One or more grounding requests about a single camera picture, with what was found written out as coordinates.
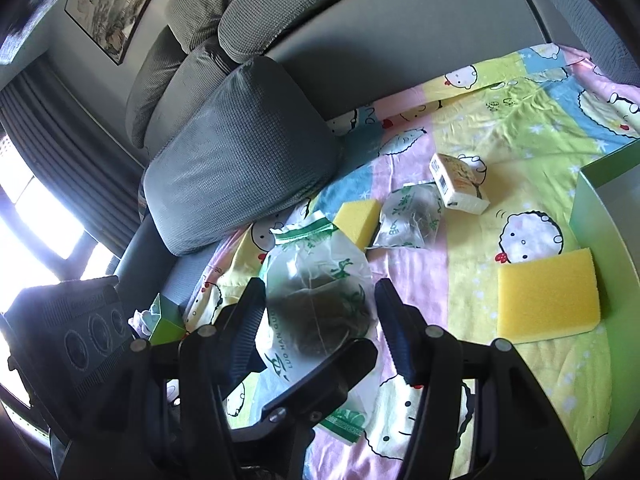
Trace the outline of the yellow sponge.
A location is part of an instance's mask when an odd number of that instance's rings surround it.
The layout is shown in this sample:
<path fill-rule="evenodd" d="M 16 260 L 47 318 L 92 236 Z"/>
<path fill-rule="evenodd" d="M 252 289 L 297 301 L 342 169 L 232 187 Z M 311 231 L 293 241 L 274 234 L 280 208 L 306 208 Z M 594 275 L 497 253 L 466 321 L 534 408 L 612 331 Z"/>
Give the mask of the yellow sponge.
<path fill-rule="evenodd" d="M 588 248 L 499 269 L 500 338 L 527 344 L 589 332 L 600 321 L 597 274 Z"/>

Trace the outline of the large clear tea bag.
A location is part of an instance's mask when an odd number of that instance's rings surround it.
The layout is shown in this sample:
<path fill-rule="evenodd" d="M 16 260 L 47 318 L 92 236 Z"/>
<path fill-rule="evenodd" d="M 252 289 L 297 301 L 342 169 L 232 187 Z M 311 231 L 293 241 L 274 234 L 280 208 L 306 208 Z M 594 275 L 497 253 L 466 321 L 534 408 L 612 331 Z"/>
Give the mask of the large clear tea bag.
<path fill-rule="evenodd" d="M 265 370 L 250 373 L 228 397 L 234 428 L 257 422 L 264 405 L 346 342 L 378 339 L 367 258 L 320 211 L 287 226 L 274 220 L 253 224 L 217 282 L 224 303 L 237 302 L 251 278 L 266 288 L 256 334 Z"/>

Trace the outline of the small clear tea bag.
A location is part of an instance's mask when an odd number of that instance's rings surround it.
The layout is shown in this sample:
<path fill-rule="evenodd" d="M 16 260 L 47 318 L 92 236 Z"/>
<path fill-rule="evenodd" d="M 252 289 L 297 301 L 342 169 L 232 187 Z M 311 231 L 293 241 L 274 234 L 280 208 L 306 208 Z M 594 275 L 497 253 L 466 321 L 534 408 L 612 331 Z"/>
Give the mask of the small clear tea bag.
<path fill-rule="evenodd" d="M 388 194 L 371 248 L 431 248 L 444 204 L 434 182 L 406 185 Z"/>

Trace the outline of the yellow sponge one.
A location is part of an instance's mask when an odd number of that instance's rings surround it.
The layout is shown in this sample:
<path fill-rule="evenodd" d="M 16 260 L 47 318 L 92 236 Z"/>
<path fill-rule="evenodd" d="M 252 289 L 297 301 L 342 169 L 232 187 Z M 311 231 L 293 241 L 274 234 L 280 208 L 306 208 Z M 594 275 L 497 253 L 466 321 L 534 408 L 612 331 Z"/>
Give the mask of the yellow sponge one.
<path fill-rule="evenodd" d="M 378 228 L 380 211 L 381 204 L 377 200 L 346 202 L 337 211 L 333 223 L 360 250 L 365 252 Z"/>

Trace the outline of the white tissue pack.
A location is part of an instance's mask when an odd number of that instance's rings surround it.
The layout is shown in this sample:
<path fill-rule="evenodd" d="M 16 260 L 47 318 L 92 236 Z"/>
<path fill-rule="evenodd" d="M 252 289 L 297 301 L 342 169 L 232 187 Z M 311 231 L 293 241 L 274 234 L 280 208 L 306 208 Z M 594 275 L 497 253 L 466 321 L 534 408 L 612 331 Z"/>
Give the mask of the white tissue pack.
<path fill-rule="evenodd" d="M 482 189 L 487 167 L 480 156 L 450 156 L 435 153 L 431 174 L 446 208 L 479 216 L 490 201 Z"/>

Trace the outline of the green tissue box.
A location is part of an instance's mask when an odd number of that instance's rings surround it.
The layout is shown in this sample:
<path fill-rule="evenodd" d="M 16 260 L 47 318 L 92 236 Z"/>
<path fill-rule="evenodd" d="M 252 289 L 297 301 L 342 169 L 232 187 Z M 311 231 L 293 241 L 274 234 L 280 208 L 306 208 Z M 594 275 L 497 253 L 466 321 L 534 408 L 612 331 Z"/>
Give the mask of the green tissue box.
<path fill-rule="evenodd" d="M 179 307 L 162 294 L 156 295 L 149 309 L 134 312 L 128 324 L 138 337 L 152 346 L 171 344 L 186 336 Z"/>

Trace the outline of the dark grey curtain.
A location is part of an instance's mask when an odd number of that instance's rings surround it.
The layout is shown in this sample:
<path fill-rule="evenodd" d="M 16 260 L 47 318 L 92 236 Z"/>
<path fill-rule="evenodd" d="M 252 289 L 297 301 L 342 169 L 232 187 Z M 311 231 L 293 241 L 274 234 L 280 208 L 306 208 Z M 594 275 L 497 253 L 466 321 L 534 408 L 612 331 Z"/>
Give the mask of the dark grey curtain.
<path fill-rule="evenodd" d="M 41 55 L 1 90 L 1 125 L 37 179 L 115 256 L 140 226 L 142 167 Z"/>

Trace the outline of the cartoon print bed sheet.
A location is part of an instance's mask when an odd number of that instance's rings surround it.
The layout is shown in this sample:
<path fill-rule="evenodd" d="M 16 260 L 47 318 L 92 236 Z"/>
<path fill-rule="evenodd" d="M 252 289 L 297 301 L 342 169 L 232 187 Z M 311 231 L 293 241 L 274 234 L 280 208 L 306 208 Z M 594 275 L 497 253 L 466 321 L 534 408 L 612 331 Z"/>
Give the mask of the cartoon print bed sheet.
<path fill-rule="evenodd" d="M 360 237 L 372 278 L 389 278 L 463 338 L 518 342 L 585 474 L 602 463 L 611 408 L 604 324 L 530 338 L 500 281 L 537 260 L 573 259 L 580 168 L 639 135 L 639 88 L 582 51 L 541 44 L 469 65 L 337 117 L 347 174 L 301 203 L 252 214 L 214 252 L 186 324 L 212 320 L 271 262 L 273 233 L 321 212 Z"/>

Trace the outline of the green cardboard box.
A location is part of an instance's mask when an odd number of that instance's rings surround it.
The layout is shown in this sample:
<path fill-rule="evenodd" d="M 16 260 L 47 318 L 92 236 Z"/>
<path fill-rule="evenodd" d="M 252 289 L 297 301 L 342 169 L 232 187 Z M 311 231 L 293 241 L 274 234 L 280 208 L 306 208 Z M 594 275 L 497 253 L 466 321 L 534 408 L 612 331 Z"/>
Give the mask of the green cardboard box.
<path fill-rule="evenodd" d="M 595 479 L 639 477 L 639 142 L 579 171 L 570 228 L 596 266 L 611 356 L 608 442 Z"/>

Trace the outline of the grey pillow left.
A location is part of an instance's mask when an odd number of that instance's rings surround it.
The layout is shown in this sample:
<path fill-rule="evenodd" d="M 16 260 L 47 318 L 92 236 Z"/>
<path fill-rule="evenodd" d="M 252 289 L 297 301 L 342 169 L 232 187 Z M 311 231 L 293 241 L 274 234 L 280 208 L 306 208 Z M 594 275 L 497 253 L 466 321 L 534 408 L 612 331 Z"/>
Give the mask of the grey pillow left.
<path fill-rule="evenodd" d="M 182 257 L 297 205 L 329 182 L 337 137 L 288 72 L 258 56 L 234 70 L 143 179 L 167 249 Z"/>

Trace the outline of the grey pillow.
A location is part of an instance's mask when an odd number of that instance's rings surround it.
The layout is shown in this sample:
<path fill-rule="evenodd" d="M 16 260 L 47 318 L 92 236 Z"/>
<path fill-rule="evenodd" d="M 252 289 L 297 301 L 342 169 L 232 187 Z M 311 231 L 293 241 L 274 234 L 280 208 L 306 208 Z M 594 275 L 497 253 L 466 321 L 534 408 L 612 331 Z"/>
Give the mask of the grey pillow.
<path fill-rule="evenodd" d="M 600 73 L 618 84 L 639 85 L 639 65 L 622 38 L 589 0 L 550 0 L 566 19 Z"/>
<path fill-rule="evenodd" d="M 167 249 L 182 257 L 297 205 L 329 182 L 337 137 L 288 72 L 258 56 L 234 70 L 143 179 Z"/>

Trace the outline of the grey pillow right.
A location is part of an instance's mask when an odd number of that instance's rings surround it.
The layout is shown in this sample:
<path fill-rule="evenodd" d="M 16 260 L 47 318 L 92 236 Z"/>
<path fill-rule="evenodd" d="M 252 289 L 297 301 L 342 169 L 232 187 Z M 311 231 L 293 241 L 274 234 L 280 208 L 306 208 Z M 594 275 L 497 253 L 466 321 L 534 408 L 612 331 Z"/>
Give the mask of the grey pillow right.
<path fill-rule="evenodd" d="M 600 73 L 618 84 L 639 85 L 639 65 L 622 38 L 589 0 L 550 0 L 566 19 Z"/>

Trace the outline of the grey sofa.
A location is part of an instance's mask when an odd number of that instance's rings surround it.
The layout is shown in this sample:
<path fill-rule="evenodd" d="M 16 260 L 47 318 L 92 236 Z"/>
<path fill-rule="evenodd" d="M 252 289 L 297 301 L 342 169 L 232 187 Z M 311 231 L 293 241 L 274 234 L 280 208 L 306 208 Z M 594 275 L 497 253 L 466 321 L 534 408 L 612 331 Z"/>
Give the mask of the grey sofa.
<path fill-rule="evenodd" d="M 639 0 L 589 0 L 638 64 L 639 40 L 620 32 L 620 11 Z M 235 66 L 255 55 L 280 62 L 318 112 L 345 113 L 350 166 L 364 166 L 363 142 L 386 140 L 390 110 L 375 100 L 440 75 L 459 62 L 518 49 L 521 66 L 548 64 L 542 40 L 591 55 L 550 0 L 171 0 L 168 24 L 149 50 L 127 104 L 127 131 L 151 154 L 163 148 Z M 616 118 L 610 143 L 639 133 L 639 86 L 608 84 Z"/>

